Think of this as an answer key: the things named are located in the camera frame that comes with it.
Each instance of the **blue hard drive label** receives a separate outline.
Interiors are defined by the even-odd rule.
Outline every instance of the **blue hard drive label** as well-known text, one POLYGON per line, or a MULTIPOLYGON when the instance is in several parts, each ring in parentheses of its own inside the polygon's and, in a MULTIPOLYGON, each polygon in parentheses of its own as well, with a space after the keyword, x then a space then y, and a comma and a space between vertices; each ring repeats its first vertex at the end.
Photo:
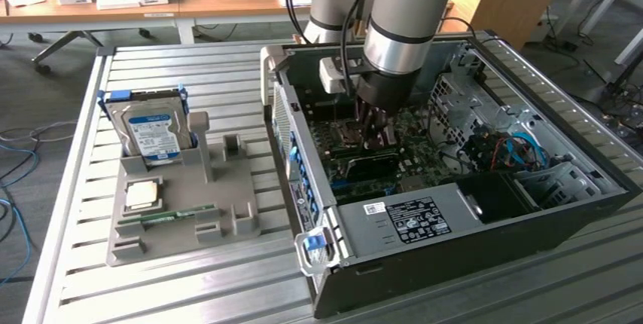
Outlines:
POLYGON ((414 243, 451 232, 431 197, 389 205, 385 209, 402 243, 414 243))
POLYGON ((141 156, 148 160, 157 160, 161 164, 161 161, 178 155, 177 137, 169 132, 172 126, 169 115, 133 117, 128 122, 141 156))

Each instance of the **metal slotted table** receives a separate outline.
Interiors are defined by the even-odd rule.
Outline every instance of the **metal slotted table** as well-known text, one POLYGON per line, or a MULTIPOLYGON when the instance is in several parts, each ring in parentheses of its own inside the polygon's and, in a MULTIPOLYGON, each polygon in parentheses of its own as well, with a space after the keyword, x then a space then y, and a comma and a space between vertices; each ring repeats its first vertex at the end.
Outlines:
MULTIPOLYGON (((22 322, 365 324, 628 322, 641 318, 643 203, 637 198, 555 250, 350 313, 313 320, 258 93, 258 50, 285 43, 126 47, 96 58, 22 322), (190 109, 209 113, 209 143, 233 132, 248 142, 262 234, 240 243, 108 267, 120 143, 96 108, 96 91, 152 90, 177 84, 188 88, 190 109)), ((640 156, 501 42, 487 45, 641 184, 640 156)), ((487 83, 493 89, 493 82, 487 83)), ((515 92, 501 86, 497 84, 496 94, 509 102, 515 92)))

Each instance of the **motherboard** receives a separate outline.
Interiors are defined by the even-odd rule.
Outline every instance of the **motherboard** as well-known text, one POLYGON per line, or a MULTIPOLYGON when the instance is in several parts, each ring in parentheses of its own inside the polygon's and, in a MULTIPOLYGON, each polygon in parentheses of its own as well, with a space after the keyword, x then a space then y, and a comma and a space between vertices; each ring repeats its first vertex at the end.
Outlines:
POLYGON ((365 149, 353 119, 309 122, 337 204, 433 187, 457 173, 444 164, 426 127, 426 111, 402 109, 392 124, 394 144, 370 142, 365 149))

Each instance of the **chair wheel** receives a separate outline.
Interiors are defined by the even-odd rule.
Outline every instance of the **chair wheel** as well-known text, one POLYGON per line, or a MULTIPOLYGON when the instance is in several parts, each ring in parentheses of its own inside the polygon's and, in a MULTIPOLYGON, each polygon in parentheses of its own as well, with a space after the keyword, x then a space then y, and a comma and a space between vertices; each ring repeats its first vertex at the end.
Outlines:
POLYGON ((49 66, 41 66, 40 64, 36 65, 34 70, 36 70, 36 72, 40 73, 41 75, 46 75, 46 74, 50 73, 50 67, 49 67, 49 66))
POLYGON ((149 30, 146 29, 138 29, 138 35, 144 37, 145 39, 149 39, 152 37, 152 34, 149 33, 149 30))
POLYGON ((44 41, 42 36, 40 34, 34 34, 33 32, 30 32, 26 36, 34 43, 41 43, 44 41))

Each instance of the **office chair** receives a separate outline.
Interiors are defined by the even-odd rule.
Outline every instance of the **office chair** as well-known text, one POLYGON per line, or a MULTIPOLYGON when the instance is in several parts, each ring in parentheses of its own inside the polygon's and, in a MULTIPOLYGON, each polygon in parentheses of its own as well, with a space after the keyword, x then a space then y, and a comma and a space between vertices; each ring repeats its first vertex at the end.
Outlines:
MULTIPOLYGON (((152 37, 152 34, 146 29, 138 29, 138 35, 142 36, 144 38, 149 39, 152 37)), ((30 41, 36 43, 42 42, 42 36, 37 33, 30 32, 28 34, 28 38, 30 41)), ((40 52, 40 54, 30 60, 34 64, 34 71, 42 75, 46 75, 50 73, 50 67, 40 64, 40 62, 49 56, 52 55, 61 47, 64 47, 66 44, 69 44, 73 39, 76 38, 85 38, 89 40, 89 42, 96 46, 96 47, 102 47, 102 44, 100 43, 98 39, 93 36, 93 34, 86 31, 86 30, 78 30, 78 31, 70 31, 66 32, 58 40, 53 42, 52 45, 46 47, 45 50, 40 52)))

